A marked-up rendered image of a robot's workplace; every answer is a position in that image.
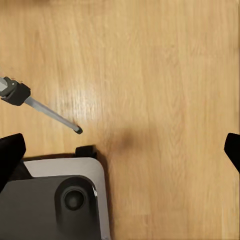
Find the camera tripod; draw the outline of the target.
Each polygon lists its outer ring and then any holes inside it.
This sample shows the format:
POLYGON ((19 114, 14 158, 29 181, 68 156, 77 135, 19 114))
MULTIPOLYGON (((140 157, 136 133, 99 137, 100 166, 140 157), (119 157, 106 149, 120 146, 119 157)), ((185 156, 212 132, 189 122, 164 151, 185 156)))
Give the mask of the camera tripod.
POLYGON ((41 104, 34 98, 30 97, 31 91, 30 88, 27 87, 23 83, 18 83, 15 80, 11 80, 9 77, 0 77, 0 99, 12 104, 14 106, 20 106, 25 103, 29 106, 37 109, 38 111, 44 113, 45 115, 55 119, 56 121, 64 124, 65 126, 73 129, 79 135, 83 132, 80 126, 76 126, 71 123, 64 117, 60 116, 56 112, 52 111, 45 105, 41 104))

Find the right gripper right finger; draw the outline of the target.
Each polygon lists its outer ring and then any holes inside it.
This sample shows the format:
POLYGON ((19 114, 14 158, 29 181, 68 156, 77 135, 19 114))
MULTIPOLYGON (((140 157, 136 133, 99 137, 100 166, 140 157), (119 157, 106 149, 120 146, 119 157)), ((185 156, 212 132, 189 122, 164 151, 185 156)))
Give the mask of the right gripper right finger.
POLYGON ((240 173, 240 135, 235 133, 229 133, 224 146, 224 151, 234 166, 240 173))

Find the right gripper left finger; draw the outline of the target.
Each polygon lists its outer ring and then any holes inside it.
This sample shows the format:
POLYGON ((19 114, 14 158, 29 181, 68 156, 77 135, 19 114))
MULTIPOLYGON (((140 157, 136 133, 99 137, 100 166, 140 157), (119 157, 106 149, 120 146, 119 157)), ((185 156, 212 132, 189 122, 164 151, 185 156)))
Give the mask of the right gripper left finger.
POLYGON ((0 193, 26 152, 21 133, 0 138, 0 193))

